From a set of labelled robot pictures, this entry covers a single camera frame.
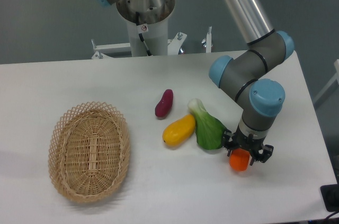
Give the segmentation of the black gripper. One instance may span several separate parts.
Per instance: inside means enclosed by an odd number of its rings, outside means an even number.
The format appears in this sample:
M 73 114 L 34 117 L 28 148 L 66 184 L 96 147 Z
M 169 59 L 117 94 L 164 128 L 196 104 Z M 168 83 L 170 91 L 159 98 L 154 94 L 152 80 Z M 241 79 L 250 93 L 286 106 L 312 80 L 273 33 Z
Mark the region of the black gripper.
M 246 131 L 246 128 L 241 129 L 238 126 L 235 134 L 228 129 L 223 131 L 221 144 L 227 149 L 228 157 L 237 148 L 248 151 L 251 155 L 249 165 L 252 166 L 255 162 L 265 163 L 273 154 L 274 147 L 263 144 L 266 136 L 264 131 Z

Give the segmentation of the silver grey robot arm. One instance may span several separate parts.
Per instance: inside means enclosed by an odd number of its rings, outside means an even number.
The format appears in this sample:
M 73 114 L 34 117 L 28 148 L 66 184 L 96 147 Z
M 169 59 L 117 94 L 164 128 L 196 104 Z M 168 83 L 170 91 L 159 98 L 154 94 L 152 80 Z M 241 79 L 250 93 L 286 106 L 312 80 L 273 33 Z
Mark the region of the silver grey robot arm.
M 166 20 L 174 9 L 175 0 L 98 0 L 104 6 L 116 5 L 120 15 L 130 22 L 130 45 L 133 56 L 167 55 L 167 42 L 150 39 L 141 31 L 143 25 Z M 258 0 L 225 0 L 241 31 L 248 50 L 233 59 L 218 58 L 209 69 L 209 77 L 242 109 L 237 130 L 223 129 L 218 142 L 230 154 L 236 149 L 249 152 L 252 162 L 266 162 L 273 147 L 264 139 L 282 109 L 285 91 L 265 75 L 288 59 L 294 51 L 292 38 L 276 31 L 267 19 Z

